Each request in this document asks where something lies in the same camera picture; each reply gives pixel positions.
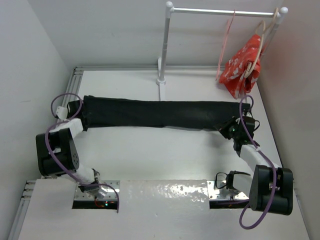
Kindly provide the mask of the black trousers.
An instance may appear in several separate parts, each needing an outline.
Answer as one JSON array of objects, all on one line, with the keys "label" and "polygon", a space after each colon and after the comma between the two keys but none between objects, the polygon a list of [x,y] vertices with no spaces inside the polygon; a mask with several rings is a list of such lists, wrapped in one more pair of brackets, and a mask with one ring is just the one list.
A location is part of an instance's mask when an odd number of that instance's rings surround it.
[{"label": "black trousers", "polygon": [[216,130],[240,116],[248,103],[228,101],[142,101],[86,95],[81,109],[84,128],[151,127]]}]

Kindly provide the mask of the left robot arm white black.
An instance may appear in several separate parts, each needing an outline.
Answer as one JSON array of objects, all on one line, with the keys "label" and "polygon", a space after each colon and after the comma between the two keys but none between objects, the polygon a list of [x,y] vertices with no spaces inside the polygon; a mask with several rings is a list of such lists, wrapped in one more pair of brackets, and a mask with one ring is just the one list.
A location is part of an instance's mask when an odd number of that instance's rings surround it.
[{"label": "left robot arm white black", "polygon": [[81,113],[82,100],[69,102],[67,108],[53,114],[60,122],[50,126],[45,133],[35,137],[37,164],[43,177],[66,178],[79,185],[83,193],[98,194],[100,174],[93,168],[80,164],[74,138],[84,131],[77,115]]}]

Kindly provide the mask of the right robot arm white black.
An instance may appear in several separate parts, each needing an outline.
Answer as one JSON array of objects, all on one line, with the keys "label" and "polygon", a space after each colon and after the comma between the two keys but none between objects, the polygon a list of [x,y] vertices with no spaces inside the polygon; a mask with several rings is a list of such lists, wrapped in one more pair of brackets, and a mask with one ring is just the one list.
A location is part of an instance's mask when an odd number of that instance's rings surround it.
[{"label": "right robot arm white black", "polygon": [[253,140],[255,125],[256,120],[250,116],[233,116],[214,126],[224,138],[233,140],[233,149],[253,171],[249,174],[232,170],[225,175],[224,184],[215,179],[214,188],[243,192],[253,211],[264,211],[272,200],[268,212],[288,216],[293,210],[293,172],[262,155],[261,146]]}]

